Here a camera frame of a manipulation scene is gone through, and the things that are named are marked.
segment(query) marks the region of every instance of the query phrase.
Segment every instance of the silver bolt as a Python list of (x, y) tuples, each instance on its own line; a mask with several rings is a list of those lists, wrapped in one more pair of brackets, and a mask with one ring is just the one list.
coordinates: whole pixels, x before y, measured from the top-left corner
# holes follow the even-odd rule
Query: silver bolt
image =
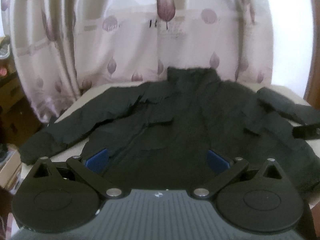
[(119, 188), (110, 188), (106, 191), (106, 193), (110, 197), (118, 197), (122, 194), (122, 191)]
[(209, 195), (209, 190), (205, 188), (197, 188), (193, 191), (193, 193), (198, 197), (205, 197)]

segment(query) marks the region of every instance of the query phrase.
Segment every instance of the gray ribbed panel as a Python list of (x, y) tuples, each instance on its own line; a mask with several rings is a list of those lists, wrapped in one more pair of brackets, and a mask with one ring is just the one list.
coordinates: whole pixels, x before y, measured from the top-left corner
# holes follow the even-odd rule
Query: gray ribbed panel
[[(124, 199), (109, 200), (95, 219), (68, 235), (81, 240), (302, 240), (293, 230), (272, 236), (240, 231), (220, 218), (209, 202), (192, 199), (182, 190), (160, 191), (161, 197), (156, 193), (132, 190)], [(66, 234), (56, 237), (68, 239)]]

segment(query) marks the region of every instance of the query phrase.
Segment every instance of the beige table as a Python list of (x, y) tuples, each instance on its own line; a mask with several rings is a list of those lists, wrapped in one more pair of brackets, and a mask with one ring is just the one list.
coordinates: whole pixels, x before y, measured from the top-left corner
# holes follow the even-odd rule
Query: beige table
[[(81, 98), (79, 98), (58, 120), (57, 122), (61, 121), (62, 119), (64, 119), (65, 117), (69, 116), (72, 112), (74, 112), (76, 109), (80, 108), (81, 106), (83, 106), (85, 103), (87, 103), (89, 100), (91, 100), (92, 98), (95, 98), (97, 95), (103, 93), (105, 90), (107, 90), (110, 87), (129, 87), (129, 86), (138, 86), (140, 85), (141, 82), (128, 82), (128, 83), (113, 83), (113, 84), (106, 84), (106, 85), (102, 85), (100, 87), (96, 87), (96, 88), (91, 88), (90, 90), (88, 90), (84, 95), (82, 95)], [(253, 91), (258, 91), (261, 87), (263, 87), (264, 85), (261, 84), (255, 84), (255, 83), (242, 83), (244, 86), (249, 87), (250, 89), (252, 89)], [(302, 104), (302, 105), (308, 105), (308, 103), (303, 100), (302, 98), (300, 98), (298, 95), (296, 95), (294, 92), (292, 92), (290, 89), (284, 87), (284, 86), (275, 86), (275, 85), (269, 85), (267, 86), (269, 88), (271, 88), (272, 90), (290, 98), (291, 100), (293, 100), (295, 103), (297, 104)], [(53, 157), (51, 157), (51, 160), (53, 162), (64, 162), (66, 161), (69, 157), (73, 156), (73, 155), (80, 155), (82, 152), (82, 149), (84, 147), (84, 144), (88, 141), (88, 139), (85, 139), (79, 143), (77, 143), (76, 145), (74, 145), (73, 147), (71, 147), (70, 149), (61, 152), (58, 155), (55, 155)], [(314, 152), (316, 153), (316, 155), (318, 157), (320, 157), (320, 140), (312, 140), (312, 141), (308, 141), (308, 144), (313, 148)], [(21, 177), (24, 179), (26, 177), (26, 175), (28, 174), (28, 172), (30, 171), (30, 169), (32, 168), (32, 165), (25, 165), (23, 163), (22, 165), (22, 172), (21, 172)], [(320, 186), (316, 187), (313, 194), (311, 194), (309, 196), (309, 204), (310, 207), (312, 208), (313, 206), (315, 206), (318, 202), (320, 201)]]

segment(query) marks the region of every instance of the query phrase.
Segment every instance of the floral curtain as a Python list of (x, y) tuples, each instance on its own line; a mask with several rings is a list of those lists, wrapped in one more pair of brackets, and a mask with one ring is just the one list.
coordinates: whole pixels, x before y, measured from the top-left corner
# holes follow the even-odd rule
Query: floral curtain
[(271, 82), (268, 0), (1, 0), (1, 11), (42, 122), (91, 87), (163, 80), (168, 66)]

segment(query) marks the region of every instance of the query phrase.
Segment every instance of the blue pad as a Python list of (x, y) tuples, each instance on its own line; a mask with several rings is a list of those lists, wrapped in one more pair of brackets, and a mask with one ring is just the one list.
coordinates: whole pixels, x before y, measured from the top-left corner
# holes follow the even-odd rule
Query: blue pad
[(230, 163), (211, 150), (208, 151), (207, 163), (216, 175), (230, 169)]
[(84, 166), (86, 166), (89, 170), (99, 173), (102, 172), (105, 166), (107, 165), (109, 160), (109, 152), (107, 149), (98, 152), (96, 155), (92, 156), (88, 159)]

